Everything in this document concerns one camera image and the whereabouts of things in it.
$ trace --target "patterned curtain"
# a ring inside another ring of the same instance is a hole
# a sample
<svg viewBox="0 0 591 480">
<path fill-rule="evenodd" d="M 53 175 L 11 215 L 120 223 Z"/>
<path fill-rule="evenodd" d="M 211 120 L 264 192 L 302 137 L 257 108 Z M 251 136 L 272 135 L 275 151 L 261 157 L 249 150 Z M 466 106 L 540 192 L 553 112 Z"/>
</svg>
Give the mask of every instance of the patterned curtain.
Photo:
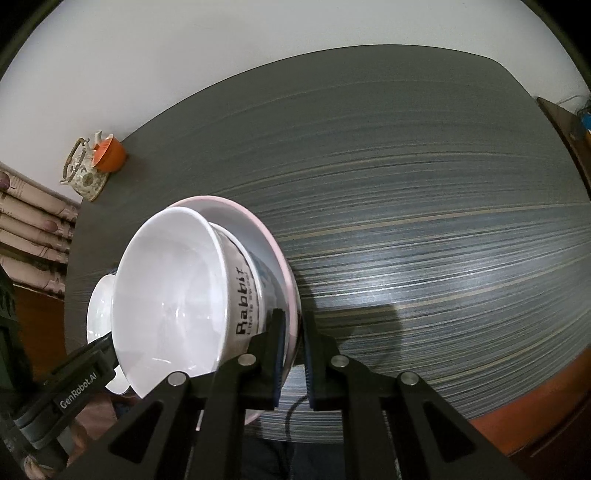
<svg viewBox="0 0 591 480">
<path fill-rule="evenodd" d="M 63 296 L 78 208 L 0 167 L 0 265 L 15 284 Z"/>
</svg>

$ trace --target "metal screw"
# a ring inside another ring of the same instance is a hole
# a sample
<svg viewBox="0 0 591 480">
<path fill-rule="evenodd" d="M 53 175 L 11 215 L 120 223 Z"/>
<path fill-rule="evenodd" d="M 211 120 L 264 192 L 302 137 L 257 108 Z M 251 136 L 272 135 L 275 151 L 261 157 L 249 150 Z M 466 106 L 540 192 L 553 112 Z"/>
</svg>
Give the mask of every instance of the metal screw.
<svg viewBox="0 0 591 480">
<path fill-rule="evenodd" d="M 168 376 L 168 383 L 170 383 L 173 387 L 178 387 L 179 385 L 183 385 L 186 379 L 187 375 L 183 372 L 172 372 Z"/>
<path fill-rule="evenodd" d="M 330 363 L 333 367 L 343 368 L 349 365 L 349 359 L 344 355 L 335 355 L 333 358 L 330 359 Z"/>
<path fill-rule="evenodd" d="M 415 372 L 404 372 L 400 375 L 400 381 L 412 387 L 413 385 L 418 384 L 418 375 Z"/>
<path fill-rule="evenodd" d="M 243 367 L 254 365 L 255 362 L 256 357 L 252 353 L 243 353 L 241 356 L 238 357 L 238 363 Z"/>
</svg>

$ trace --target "ceramic teapot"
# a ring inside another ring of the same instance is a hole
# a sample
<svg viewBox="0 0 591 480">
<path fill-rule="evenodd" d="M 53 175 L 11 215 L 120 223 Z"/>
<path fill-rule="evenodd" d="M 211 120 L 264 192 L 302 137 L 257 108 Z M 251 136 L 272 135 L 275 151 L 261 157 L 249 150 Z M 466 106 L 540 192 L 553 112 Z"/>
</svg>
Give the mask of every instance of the ceramic teapot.
<svg viewBox="0 0 591 480">
<path fill-rule="evenodd" d="M 61 185 L 70 185 L 89 202 L 98 197 L 109 178 L 108 172 L 99 171 L 92 166 L 94 156 L 95 151 L 89 141 L 79 138 L 64 164 L 63 178 L 60 181 Z"/>
</svg>

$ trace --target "dark gray table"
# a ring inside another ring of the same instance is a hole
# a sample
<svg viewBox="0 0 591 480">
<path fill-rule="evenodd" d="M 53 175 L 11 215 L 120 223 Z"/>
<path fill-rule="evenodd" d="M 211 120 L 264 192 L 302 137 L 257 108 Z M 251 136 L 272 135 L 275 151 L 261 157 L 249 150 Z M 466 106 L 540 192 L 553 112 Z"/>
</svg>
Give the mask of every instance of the dark gray table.
<svg viewBox="0 0 591 480">
<path fill-rule="evenodd" d="M 139 226 L 197 194 L 266 223 L 343 352 L 418 371 L 468 417 L 589 343 L 591 203 L 548 120 L 492 60 L 416 46 L 303 55 L 207 88 L 124 144 L 127 164 L 76 225 L 69 350 Z M 311 413 L 305 393 L 298 366 L 254 428 L 338 440 L 340 417 Z"/>
</svg>

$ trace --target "white wall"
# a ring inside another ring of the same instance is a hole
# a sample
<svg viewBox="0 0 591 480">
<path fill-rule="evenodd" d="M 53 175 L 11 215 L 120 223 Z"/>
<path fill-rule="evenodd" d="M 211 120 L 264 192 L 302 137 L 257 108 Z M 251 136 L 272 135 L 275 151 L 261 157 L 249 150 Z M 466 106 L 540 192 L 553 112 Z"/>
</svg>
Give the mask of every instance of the white wall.
<svg viewBox="0 0 591 480">
<path fill-rule="evenodd" d="M 0 82 L 0 162 L 79 201 L 58 184 L 78 137 L 103 129 L 124 138 L 231 75 L 376 43 L 490 57 L 553 102 L 588 94 L 558 40 L 520 0 L 65 0 Z"/>
</svg>

